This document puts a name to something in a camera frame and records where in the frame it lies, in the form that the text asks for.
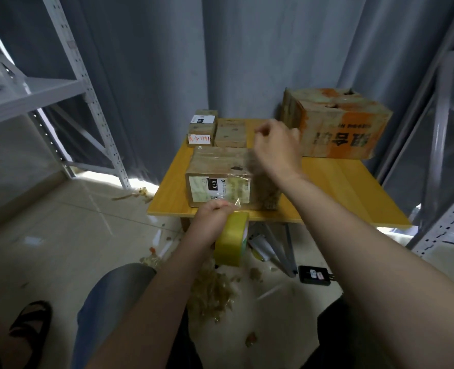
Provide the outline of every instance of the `hand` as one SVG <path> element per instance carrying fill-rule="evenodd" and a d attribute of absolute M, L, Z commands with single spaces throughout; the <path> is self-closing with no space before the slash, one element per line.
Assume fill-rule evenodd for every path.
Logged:
<path fill-rule="evenodd" d="M 294 178 L 305 178 L 299 142 L 299 130 L 288 129 L 281 121 L 270 119 L 255 129 L 256 157 L 276 185 Z"/>
<path fill-rule="evenodd" d="M 188 246 L 209 249 L 222 233 L 227 217 L 234 212 L 235 205 L 223 199 L 212 199 L 196 212 L 181 242 Z"/>

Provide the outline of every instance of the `yellow tape roll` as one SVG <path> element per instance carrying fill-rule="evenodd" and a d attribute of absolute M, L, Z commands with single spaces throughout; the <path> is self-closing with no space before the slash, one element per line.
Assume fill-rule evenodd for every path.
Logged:
<path fill-rule="evenodd" d="M 215 264 L 239 266 L 246 249 L 249 214 L 235 211 L 227 218 L 224 230 L 215 242 Z"/>

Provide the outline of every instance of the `small cardboard box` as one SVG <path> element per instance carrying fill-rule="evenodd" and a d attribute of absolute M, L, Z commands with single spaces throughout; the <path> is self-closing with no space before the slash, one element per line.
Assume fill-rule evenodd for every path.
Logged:
<path fill-rule="evenodd" d="M 190 207 L 211 199 L 239 201 L 242 210 L 276 210 L 280 191 L 257 164 L 252 149 L 197 147 L 186 171 Z"/>
<path fill-rule="evenodd" d="M 245 148 L 246 145 L 246 126 L 243 120 L 218 120 L 215 146 L 219 148 Z"/>
<path fill-rule="evenodd" d="M 303 156 L 369 159 L 392 114 L 352 89 L 286 88 L 281 120 L 299 128 Z"/>
<path fill-rule="evenodd" d="M 217 129 L 217 110 L 196 110 L 188 127 L 186 143 L 190 148 L 198 145 L 213 146 Z"/>

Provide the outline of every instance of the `black sandal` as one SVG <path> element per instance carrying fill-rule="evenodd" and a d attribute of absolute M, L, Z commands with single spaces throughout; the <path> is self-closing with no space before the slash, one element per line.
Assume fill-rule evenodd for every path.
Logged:
<path fill-rule="evenodd" d="M 33 312 L 23 313 L 27 307 L 31 305 L 40 305 L 43 307 L 42 310 Z M 48 302 L 37 301 L 32 302 L 24 307 L 18 317 L 15 319 L 12 326 L 10 326 L 9 335 L 13 337 L 25 338 L 32 349 L 32 355 L 29 361 L 24 366 L 24 369 L 36 369 L 43 355 L 43 346 L 46 341 L 47 333 L 49 331 L 49 325 L 51 323 L 51 317 L 53 309 Z M 30 321 L 42 321 L 43 325 L 39 333 L 27 322 Z"/>

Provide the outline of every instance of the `left arm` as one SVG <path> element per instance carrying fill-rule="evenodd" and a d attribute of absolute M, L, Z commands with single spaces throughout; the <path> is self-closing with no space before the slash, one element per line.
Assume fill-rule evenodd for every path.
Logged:
<path fill-rule="evenodd" d="M 233 211 L 233 205 L 223 200 L 198 209 L 178 248 L 86 369 L 166 366 L 193 281 Z"/>

